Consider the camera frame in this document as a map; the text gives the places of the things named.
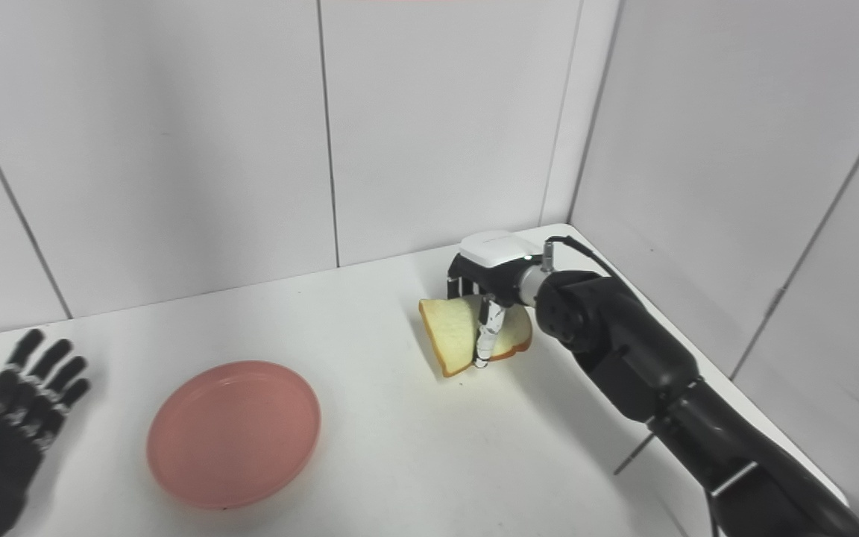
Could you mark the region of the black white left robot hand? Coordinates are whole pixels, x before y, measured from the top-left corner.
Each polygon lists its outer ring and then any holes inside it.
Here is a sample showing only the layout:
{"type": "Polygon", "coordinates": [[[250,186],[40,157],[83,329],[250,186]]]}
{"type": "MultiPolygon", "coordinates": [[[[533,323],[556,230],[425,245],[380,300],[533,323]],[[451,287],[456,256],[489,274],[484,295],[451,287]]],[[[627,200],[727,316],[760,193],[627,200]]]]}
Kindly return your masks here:
{"type": "Polygon", "coordinates": [[[44,339],[41,330],[29,330],[0,370],[0,536],[15,527],[45,453],[91,389],[86,360],[72,356],[68,339],[34,358],[44,339]]]}

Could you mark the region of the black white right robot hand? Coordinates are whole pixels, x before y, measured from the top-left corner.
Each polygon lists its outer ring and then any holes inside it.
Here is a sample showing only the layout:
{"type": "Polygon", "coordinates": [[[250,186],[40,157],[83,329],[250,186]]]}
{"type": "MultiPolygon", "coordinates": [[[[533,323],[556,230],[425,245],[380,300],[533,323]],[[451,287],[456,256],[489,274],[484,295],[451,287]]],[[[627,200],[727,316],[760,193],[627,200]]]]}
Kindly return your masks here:
{"type": "Polygon", "coordinates": [[[512,232],[482,232],[460,242],[447,270],[447,299],[481,297],[474,367],[488,366],[510,310],[535,306],[540,286],[554,271],[552,252],[512,232]]]}

